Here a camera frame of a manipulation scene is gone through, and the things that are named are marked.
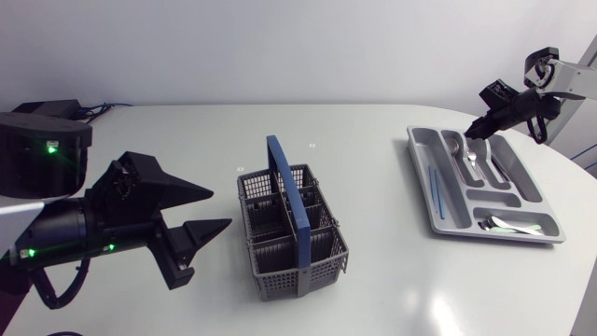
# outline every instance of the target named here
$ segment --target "dish rack basket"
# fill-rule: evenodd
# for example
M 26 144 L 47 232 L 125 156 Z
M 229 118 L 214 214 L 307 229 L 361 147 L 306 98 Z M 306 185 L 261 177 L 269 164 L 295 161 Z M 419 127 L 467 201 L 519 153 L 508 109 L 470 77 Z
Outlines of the dish rack basket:
M 288 165 L 274 135 L 269 169 L 241 175 L 246 243 L 263 301 L 302 297 L 346 273 L 348 247 L 307 164 Z

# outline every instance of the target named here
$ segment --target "cutlery tray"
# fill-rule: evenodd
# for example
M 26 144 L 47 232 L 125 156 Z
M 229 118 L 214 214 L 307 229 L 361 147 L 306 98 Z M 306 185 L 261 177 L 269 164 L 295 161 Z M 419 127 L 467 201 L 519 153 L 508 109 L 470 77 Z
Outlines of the cutlery tray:
M 460 131 L 414 126 L 407 131 L 433 231 L 549 244 L 565 240 L 547 200 L 505 137 L 471 140 Z M 454 155 L 450 139 L 459 147 Z M 473 169 L 469 149 L 477 154 L 475 163 L 485 178 Z M 517 227 L 539 224 L 543 235 L 486 231 L 481 223 L 490 216 Z

